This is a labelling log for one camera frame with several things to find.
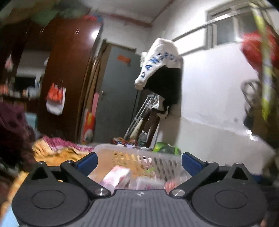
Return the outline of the yellow patterned blanket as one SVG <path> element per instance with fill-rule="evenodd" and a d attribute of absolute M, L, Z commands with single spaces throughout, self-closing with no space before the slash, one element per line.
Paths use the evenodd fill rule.
<path fill-rule="evenodd" d="M 2 148 L 1 158 L 14 164 L 27 165 L 27 170 L 21 167 L 7 183 L 1 180 L 1 206 L 7 207 L 11 203 L 35 161 L 44 161 L 49 166 L 58 166 L 66 160 L 77 161 L 93 150 L 94 147 L 81 146 L 47 136 L 37 140 L 26 152 L 21 152 L 15 146 Z"/>

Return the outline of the small red packet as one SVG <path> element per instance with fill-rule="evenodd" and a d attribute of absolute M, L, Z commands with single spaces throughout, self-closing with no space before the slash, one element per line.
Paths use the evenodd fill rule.
<path fill-rule="evenodd" d="M 169 194 L 171 190 L 173 190 L 174 188 L 176 188 L 177 186 L 179 186 L 180 184 L 182 184 L 184 182 L 185 182 L 185 180 L 183 180 L 181 178 L 169 180 L 165 183 L 164 189 L 167 192 L 167 194 Z"/>

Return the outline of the red white tissue box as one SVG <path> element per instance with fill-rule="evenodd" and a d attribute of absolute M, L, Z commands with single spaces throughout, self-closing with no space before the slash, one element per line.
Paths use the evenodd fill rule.
<path fill-rule="evenodd" d="M 130 168 L 114 166 L 100 184 L 106 189 L 114 191 L 115 189 L 125 187 L 130 182 L 131 176 Z"/>

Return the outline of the red yellow paper bag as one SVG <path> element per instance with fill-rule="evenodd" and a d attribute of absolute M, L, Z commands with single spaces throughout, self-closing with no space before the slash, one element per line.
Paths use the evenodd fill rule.
<path fill-rule="evenodd" d="M 84 112 L 81 138 L 80 141 L 82 144 L 89 144 L 93 141 L 95 130 L 95 116 L 87 108 Z"/>

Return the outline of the green plastic bag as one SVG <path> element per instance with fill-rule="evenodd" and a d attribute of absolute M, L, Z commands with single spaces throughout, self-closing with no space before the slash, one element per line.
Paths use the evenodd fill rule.
<path fill-rule="evenodd" d="M 157 142 L 155 144 L 155 147 L 153 148 L 154 153 L 164 153 L 164 154 L 171 154 L 171 155 L 176 155 L 176 156 L 181 156 L 181 150 L 176 147 L 172 146 L 168 143 L 164 142 Z"/>

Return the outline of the dark maroon clothes pile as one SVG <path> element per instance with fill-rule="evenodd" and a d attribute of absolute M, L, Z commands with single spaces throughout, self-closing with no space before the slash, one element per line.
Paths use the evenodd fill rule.
<path fill-rule="evenodd" d="M 36 164 L 34 142 L 35 132 L 27 123 L 24 107 L 1 102 L 1 163 L 30 172 Z"/>

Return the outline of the red white hanging bag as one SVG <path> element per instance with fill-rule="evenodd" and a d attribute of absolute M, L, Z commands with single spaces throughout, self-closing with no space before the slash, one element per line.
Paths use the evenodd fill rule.
<path fill-rule="evenodd" d="M 46 97 L 47 111 L 56 116 L 62 115 L 65 105 L 65 97 L 66 88 L 59 87 L 53 83 Z"/>

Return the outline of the dark olive hanging bag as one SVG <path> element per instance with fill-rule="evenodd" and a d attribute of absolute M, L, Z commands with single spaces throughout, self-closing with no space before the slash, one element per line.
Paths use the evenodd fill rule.
<path fill-rule="evenodd" d="M 246 101 L 244 110 L 244 126 L 259 136 L 272 148 L 278 149 L 278 98 L 275 99 L 273 109 L 265 120 L 262 116 L 262 73 L 258 79 L 249 79 L 242 83 L 241 91 Z"/>

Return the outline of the aluminium crutches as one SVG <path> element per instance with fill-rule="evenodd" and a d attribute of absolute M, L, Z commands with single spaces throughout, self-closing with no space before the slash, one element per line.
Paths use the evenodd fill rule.
<path fill-rule="evenodd" d="M 129 139 L 130 135 L 132 134 L 133 130 L 136 128 L 136 126 L 138 125 L 138 123 L 142 119 L 143 115 L 146 113 L 146 111 L 148 109 L 152 108 L 154 103 L 158 100 L 158 97 L 159 97 L 159 95 L 154 94 L 154 93 L 152 93 L 152 94 L 147 96 L 147 98 L 144 101 L 143 105 L 141 106 L 141 108 L 139 109 L 139 111 L 137 112 L 135 117 L 133 118 L 129 128 L 127 129 L 127 131 L 126 131 L 126 133 L 124 135 L 124 139 L 125 140 Z"/>

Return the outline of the grey metal door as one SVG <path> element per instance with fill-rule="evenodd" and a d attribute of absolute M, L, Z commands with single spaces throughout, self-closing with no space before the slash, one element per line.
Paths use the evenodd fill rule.
<path fill-rule="evenodd" d="M 139 73 L 139 55 L 109 45 L 96 108 L 94 142 L 110 143 L 112 138 L 125 135 L 137 103 L 134 82 Z"/>

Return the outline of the black hanging garment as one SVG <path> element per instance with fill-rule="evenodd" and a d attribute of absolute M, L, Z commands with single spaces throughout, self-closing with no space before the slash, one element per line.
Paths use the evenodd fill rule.
<path fill-rule="evenodd" d="M 181 97 L 182 70 L 163 66 L 147 80 L 147 89 L 163 100 L 159 102 L 157 114 L 166 118 L 173 105 L 178 105 Z"/>

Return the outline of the dark red wooden wardrobe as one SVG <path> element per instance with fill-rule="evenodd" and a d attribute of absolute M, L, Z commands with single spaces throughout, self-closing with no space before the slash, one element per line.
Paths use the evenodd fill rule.
<path fill-rule="evenodd" d="M 1 83 L 15 75 L 4 68 L 9 56 L 14 69 L 18 69 L 24 50 L 50 52 L 37 106 L 38 130 L 42 134 L 78 141 L 89 63 L 102 31 L 102 23 L 96 20 L 61 17 L 54 18 L 45 27 L 27 19 L 1 28 Z M 66 89 L 64 109 L 59 116 L 46 108 L 52 84 Z"/>

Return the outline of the white garment blue letters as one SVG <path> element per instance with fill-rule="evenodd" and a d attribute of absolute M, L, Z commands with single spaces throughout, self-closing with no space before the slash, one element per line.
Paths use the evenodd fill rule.
<path fill-rule="evenodd" d="M 161 67 L 181 69 L 182 62 L 182 57 L 173 41 L 157 38 L 144 58 L 140 74 L 134 82 L 135 88 L 143 90 L 148 79 Z"/>

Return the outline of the small white hanging bag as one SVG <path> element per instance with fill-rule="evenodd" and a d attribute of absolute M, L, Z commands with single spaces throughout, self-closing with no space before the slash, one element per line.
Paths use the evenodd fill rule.
<path fill-rule="evenodd" d="M 5 70 L 7 72 L 12 72 L 13 67 L 14 67 L 14 64 L 13 64 L 12 56 L 11 56 L 11 53 L 10 53 L 9 57 L 6 59 L 6 62 L 5 62 Z"/>

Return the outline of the window with metal bars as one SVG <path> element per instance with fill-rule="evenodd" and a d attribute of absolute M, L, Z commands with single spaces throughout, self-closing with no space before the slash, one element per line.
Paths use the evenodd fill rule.
<path fill-rule="evenodd" d="M 205 11 L 204 22 L 187 29 L 172 41 L 185 56 L 229 43 L 241 43 L 245 34 L 255 31 L 249 1 L 224 1 Z"/>

